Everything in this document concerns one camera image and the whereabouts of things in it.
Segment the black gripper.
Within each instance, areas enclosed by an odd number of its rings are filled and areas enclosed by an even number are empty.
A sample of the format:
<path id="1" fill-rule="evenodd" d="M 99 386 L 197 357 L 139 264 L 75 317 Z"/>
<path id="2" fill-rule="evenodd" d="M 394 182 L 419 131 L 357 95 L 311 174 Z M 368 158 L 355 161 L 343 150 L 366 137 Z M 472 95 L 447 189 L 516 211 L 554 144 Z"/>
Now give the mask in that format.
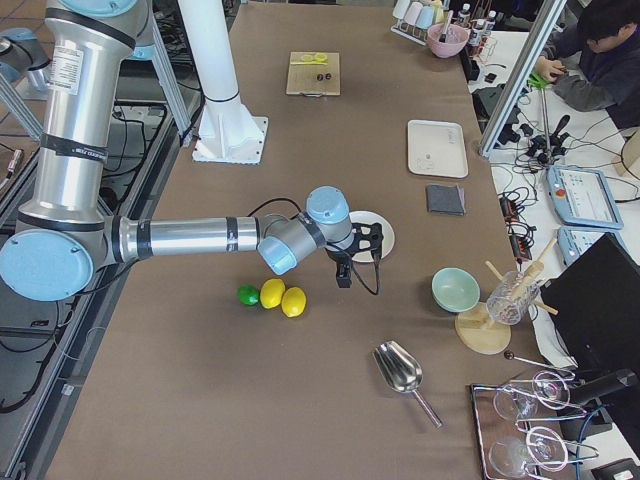
<path id="1" fill-rule="evenodd" d="M 355 257 L 364 254 L 366 260 L 378 263 L 382 259 L 382 242 L 384 235 L 379 222 L 373 224 L 353 223 L 353 242 L 345 249 L 336 244 L 328 244 L 327 255 L 336 262 L 355 261 Z M 336 282 L 339 288 L 350 288 L 352 285 L 351 269 L 338 267 Z"/>

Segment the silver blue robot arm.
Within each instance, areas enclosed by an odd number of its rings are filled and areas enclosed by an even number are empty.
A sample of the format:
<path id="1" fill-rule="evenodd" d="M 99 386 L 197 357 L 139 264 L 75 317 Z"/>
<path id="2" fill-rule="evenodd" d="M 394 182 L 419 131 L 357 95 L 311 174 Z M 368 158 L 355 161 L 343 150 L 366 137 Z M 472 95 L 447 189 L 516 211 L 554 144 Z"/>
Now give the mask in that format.
<path id="1" fill-rule="evenodd" d="M 179 5 L 201 96 L 188 112 L 148 1 L 50 1 L 45 22 L 55 38 L 44 127 L 37 134 L 31 198 L 18 210 L 1 248 L 1 277 L 17 294 L 58 301 L 89 292 L 111 265 L 129 268 L 155 256 L 256 251 L 278 275 L 324 250 L 342 288 L 357 276 L 357 256 L 379 262 L 379 223 L 353 219 L 343 193 L 321 186 L 293 216 L 251 214 L 158 220 L 150 191 L 166 184 L 169 165 L 144 158 L 123 210 L 101 202 L 121 63 L 150 59 L 179 141 L 194 141 L 197 161 L 260 162 L 269 121 L 243 104 L 220 2 Z"/>

